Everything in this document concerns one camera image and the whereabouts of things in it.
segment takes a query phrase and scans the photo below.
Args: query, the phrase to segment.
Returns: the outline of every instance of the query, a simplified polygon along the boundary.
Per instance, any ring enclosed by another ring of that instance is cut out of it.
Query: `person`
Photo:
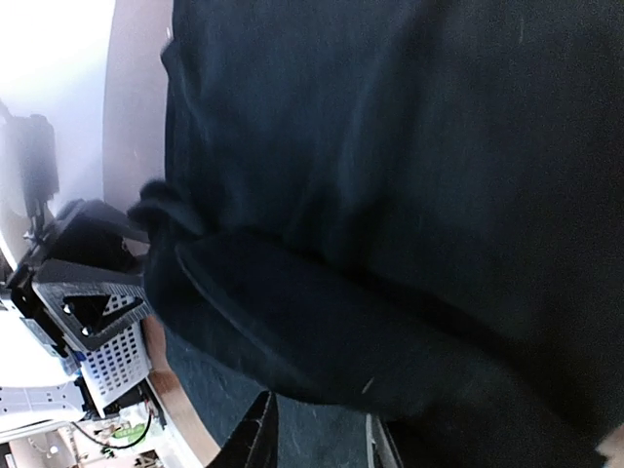
[[[624,5],[176,0],[173,25],[167,177],[130,216],[198,410],[244,380],[401,420],[422,466],[602,466]],[[310,417],[281,466],[336,462]]]

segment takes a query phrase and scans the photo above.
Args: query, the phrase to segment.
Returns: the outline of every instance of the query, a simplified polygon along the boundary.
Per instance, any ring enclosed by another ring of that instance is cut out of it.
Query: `white wall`
[[[0,0],[0,99],[16,115],[47,116],[56,129],[60,194],[53,211],[74,198],[102,197],[102,110],[114,7],[115,0]],[[8,197],[20,196],[6,184],[0,187],[5,206]],[[23,228],[0,214],[3,251],[20,250],[6,244]]]

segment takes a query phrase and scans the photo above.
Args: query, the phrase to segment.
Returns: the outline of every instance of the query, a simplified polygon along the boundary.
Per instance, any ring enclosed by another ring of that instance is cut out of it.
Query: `dark gray fabric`
[[[175,333],[167,332],[167,357],[195,410],[223,445],[262,388],[217,366]],[[280,397],[279,466],[364,468],[365,417],[340,407],[315,406]]]

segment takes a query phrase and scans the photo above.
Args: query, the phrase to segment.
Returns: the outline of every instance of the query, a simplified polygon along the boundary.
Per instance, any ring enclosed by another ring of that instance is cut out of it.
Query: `black fabric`
[[[131,211],[155,311],[262,386],[403,419],[440,466],[600,466],[623,26],[607,0],[175,1],[168,184]]]

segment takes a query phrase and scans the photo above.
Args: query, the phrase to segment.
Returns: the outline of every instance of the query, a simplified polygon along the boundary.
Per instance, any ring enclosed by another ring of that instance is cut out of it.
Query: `perforated metal panel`
[[[86,357],[82,373],[102,417],[104,408],[143,381],[150,370],[140,323],[131,325]]]
[[[0,433],[43,421],[78,421],[84,399],[74,382],[54,387],[0,387]]]
[[[104,309],[104,313],[102,314],[104,317],[110,314],[114,314],[118,310],[123,309],[131,305],[135,302],[135,297],[131,295],[112,295],[110,299],[108,299],[108,303],[106,304],[106,308]]]

